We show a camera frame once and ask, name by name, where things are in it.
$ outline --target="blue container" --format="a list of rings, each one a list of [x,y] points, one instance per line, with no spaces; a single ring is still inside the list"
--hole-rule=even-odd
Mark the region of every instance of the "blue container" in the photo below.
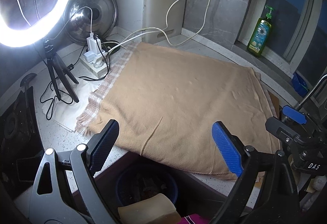
[[[158,177],[161,181],[165,182],[166,188],[161,192],[168,199],[175,204],[178,196],[177,184],[174,178],[166,172],[160,165],[152,164],[136,164],[127,168],[117,179],[116,182],[116,197],[121,206],[128,206],[134,204],[133,199],[133,186],[137,174]]]
[[[293,74],[292,84],[295,91],[304,98],[308,94],[309,89],[306,82],[296,72]]]

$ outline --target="tripod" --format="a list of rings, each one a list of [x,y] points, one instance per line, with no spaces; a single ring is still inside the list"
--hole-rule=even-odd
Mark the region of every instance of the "tripod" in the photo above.
[[[59,79],[61,80],[62,84],[66,88],[68,94],[75,102],[79,102],[77,95],[75,94],[74,90],[72,89],[71,85],[69,84],[65,75],[67,75],[74,83],[78,84],[77,79],[73,76],[73,74],[69,71],[68,67],[65,65],[63,60],[60,56],[54,51],[53,45],[50,44],[50,40],[46,40],[43,43],[43,47],[45,50],[45,57],[47,60],[47,66],[51,78],[51,82],[53,84],[53,88],[55,89],[56,95],[58,100],[61,100],[61,94],[59,92],[56,77],[54,71],[57,73]]]

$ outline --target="white cloth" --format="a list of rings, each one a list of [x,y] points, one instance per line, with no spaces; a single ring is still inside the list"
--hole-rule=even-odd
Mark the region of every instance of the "white cloth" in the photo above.
[[[55,122],[57,122],[59,125],[61,125],[63,128],[74,132],[77,123],[76,118],[80,116],[85,110],[88,104],[89,94],[90,92],[94,92],[98,89],[99,82],[97,81],[89,82],[83,79],[78,79],[79,84],[75,84],[70,79],[68,79],[68,81],[71,84],[72,89],[75,91],[80,101],[78,103],[73,102],[72,104],[68,105],[62,101],[58,101],[58,99],[56,98],[52,119]],[[67,92],[67,90],[65,89],[62,83],[59,82],[57,83],[59,89]],[[71,102],[72,99],[68,95],[62,92],[61,95],[64,101]],[[53,91],[51,94],[51,98],[53,98],[54,96],[55,96],[55,92]],[[44,114],[46,114],[46,112],[48,111],[50,103],[51,101],[47,101],[43,105],[42,111]]]

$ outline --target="screw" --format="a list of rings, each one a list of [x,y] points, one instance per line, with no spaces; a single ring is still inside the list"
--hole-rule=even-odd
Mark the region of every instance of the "screw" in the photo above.
[[[86,149],[86,145],[85,145],[85,144],[79,144],[79,145],[77,146],[77,150],[78,150],[78,151],[83,151],[84,149]]]
[[[277,155],[280,157],[283,157],[283,156],[285,156],[285,153],[282,150],[277,150]]]
[[[245,150],[248,151],[248,152],[252,152],[252,151],[254,151],[254,147],[252,147],[252,146],[245,146]]]
[[[48,148],[46,151],[45,151],[45,154],[47,155],[51,155],[53,153],[53,148]]]

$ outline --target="tripod leg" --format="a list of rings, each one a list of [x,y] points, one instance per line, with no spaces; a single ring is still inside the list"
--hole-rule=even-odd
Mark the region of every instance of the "tripod leg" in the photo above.
[[[58,100],[61,100],[61,94],[60,94],[58,86],[57,86],[55,73],[53,72],[53,60],[52,59],[47,59],[47,64],[48,64],[49,75],[50,75],[50,78],[51,78],[53,88],[55,89]]]
[[[63,73],[63,69],[60,66],[60,63],[58,61],[58,55],[54,55],[53,56],[53,68],[55,69],[59,79],[61,80],[62,84],[64,85],[64,87],[66,88],[67,92],[69,93],[69,95],[71,96],[71,98],[75,101],[75,102],[79,102],[80,100],[78,99],[77,95],[75,94],[74,90],[72,89],[71,85],[69,84],[66,76]]]
[[[69,69],[67,68],[67,66],[65,65],[65,63],[63,62],[63,60],[60,58],[60,56],[58,54],[55,54],[55,56],[58,59],[59,65],[60,67],[63,69],[63,72],[69,76],[69,78],[75,83],[78,84],[77,79],[74,77],[74,75],[69,71]]]

